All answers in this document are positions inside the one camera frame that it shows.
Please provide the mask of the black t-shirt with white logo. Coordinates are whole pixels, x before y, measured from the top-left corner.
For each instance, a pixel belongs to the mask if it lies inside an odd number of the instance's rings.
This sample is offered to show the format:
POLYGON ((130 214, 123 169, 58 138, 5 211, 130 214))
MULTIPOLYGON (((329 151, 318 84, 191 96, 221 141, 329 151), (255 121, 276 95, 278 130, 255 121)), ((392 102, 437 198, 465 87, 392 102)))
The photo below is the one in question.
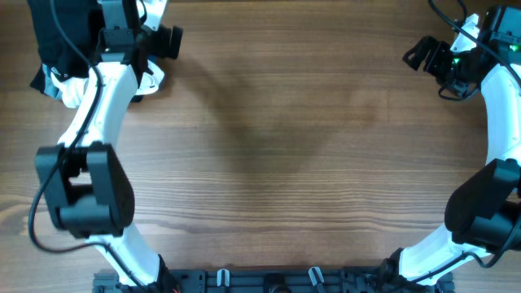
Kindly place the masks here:
POLYGON ((37 50, 41 62, 53 68, 59 78, 84 78, 89 58, 104 26, 96 0, 28 0, 37 50))

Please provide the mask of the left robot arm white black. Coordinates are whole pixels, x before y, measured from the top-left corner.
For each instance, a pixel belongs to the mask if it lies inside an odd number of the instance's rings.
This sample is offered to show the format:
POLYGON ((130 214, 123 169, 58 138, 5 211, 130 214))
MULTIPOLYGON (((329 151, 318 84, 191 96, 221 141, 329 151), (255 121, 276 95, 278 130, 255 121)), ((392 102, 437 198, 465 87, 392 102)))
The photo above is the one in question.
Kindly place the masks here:
POLYGON ((133 188, 116 155, 131 103, 157 92, 157 59, 176 59, 183 31, 161 20, 165 1, 31 1, 42 66, 33 87, 76 115, 55 146, 35 156, 40 186, 58 230, 96 247, 123 292, 178 292, 180 283, 134 224, 133 188))

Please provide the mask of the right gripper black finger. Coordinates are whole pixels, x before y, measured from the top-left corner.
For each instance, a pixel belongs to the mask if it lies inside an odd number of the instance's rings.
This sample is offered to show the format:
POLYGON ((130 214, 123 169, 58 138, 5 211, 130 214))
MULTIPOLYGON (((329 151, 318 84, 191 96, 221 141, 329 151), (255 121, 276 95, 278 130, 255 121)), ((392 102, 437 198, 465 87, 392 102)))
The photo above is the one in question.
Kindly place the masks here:
POLYGON ((415 46, 417 51, 430 51, 438 46, 438 41, 431 36, 423 37, 415 46))
POLYGON ((403 61, 413 70, 417 71, 426 57, 427 49, 423 46, 415 46, 404 54, 403 61))

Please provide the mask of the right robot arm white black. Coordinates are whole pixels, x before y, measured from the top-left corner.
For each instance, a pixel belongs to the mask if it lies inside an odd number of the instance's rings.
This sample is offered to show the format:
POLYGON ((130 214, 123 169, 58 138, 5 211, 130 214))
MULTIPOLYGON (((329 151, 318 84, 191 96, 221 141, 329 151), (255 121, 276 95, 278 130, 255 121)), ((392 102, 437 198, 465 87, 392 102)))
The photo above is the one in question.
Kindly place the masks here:
POLYGON ((422 68, 464 102, 484 98, 488 150, 485 166, 450 196, 444 222, 412 247, 400 248, 379 267, 375 285, 388 292, 433 288, 444 276, 474 260, 492 268, 520 249, 520 9, 496 5, 484 19, 465 14, 452 21, 434 2, 430 8, 456 33, 452 44, 425 36, 403 60, 422 68))

